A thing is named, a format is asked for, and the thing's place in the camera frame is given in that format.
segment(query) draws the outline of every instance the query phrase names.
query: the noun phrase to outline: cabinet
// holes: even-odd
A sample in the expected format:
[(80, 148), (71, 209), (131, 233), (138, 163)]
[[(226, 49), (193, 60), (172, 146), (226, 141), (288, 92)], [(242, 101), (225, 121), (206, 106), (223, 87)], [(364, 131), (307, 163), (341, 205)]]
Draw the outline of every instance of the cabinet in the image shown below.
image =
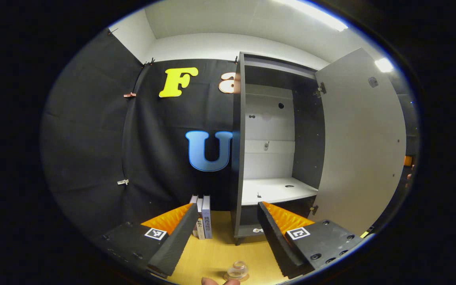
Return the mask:
[(237, 244), (262, 234), (259, 201), (305, 217), (314, 205), (312, 220), (362, 234), (398, 185), (402, 109), (363, 49), (322, 70), (241, 52), (233, 127), (229, 203)]

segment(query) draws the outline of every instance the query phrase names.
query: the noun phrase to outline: metal clip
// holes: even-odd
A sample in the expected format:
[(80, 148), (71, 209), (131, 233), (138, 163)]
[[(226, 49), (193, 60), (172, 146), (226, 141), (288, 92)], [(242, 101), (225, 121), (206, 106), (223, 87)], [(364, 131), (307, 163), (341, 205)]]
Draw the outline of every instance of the metal clip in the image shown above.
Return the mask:
[(313, 212), (313, 215), (316, 215), (316, 211), (318, 211), (318, 205), (312, 207), (311, 211)]
[(115, 30), (113, 30), (113, 31), (110, 31), (110, 30), (109, 30), (109, 31), (108, 31), (108, 35), (110, 36), (110, 35), (111, 35), (113, 32), (115, 32), (117, 29), (115, 29)]
[(323, 82), (320, 84), (320, 87), (318, 87), (318, 90), (314, 92), (314, 95), (316, 95), (318, 98), (321, 98), (322, 93), (326, 94), (326, 88)]
[(117, 185), (122, 185), (122, 184), (126, 184), (127, 185), (128, 182), (130, 182), (128, 179), (117, 181)]

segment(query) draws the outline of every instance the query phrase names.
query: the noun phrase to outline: door hinge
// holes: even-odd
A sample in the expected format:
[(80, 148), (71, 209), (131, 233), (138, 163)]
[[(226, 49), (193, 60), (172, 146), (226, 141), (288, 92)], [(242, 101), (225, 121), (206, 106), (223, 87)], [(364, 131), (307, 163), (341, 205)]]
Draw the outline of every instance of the door hinge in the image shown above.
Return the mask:
[(128, 179), (117, 181), (117, 185), (122, 185), (122, 184), (126, 184), (127, 185), (128, 182), (130, 182)]
[(311, 211), (312, 211), (313, 215), (316, 215), (316, 211), (318, 211), (318, 205), (312, 207)]
[(320, 83), (320, 87), (318, 87), (318, 90), (316, 90), (314, 92), (314, 95), (316, 95), (316, 97), (318, 97), (318, 98), (321, 98), (322, 93), (326, 94), (326, 88), (325, 88), (325, 84), (323, 82)]

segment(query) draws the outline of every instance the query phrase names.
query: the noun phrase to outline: yellow letter f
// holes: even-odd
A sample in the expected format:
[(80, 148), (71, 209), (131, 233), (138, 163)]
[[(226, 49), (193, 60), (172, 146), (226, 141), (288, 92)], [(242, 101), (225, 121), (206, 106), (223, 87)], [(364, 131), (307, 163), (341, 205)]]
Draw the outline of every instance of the yellow letter f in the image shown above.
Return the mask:
[(179, 90), (179, 84), (182, 88), (186, 88), (190, 84), (190, 74), (192, 76), (198, 75), (198, 70), (196, 67), (186, 67), (186, 68), (170, 68), (165, 71), (167, 75), (165, 81), (165, 88), (160, 92), (160, 97), (178, 97), (182, 94), (182, 91)]

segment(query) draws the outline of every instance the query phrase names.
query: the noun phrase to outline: white ceiling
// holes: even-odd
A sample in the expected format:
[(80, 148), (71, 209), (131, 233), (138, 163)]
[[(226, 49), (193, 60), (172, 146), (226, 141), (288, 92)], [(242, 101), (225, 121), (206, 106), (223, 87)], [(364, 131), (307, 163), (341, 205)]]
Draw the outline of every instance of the white ceiling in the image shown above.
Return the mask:
[(302, 49), (328, 62), (362, 47), (382, 57), (358, 31), (337, 31), (273, 0), (163, 0), (145, 8), (157, 39), (181, 34), (223, 32), (258, 36)]

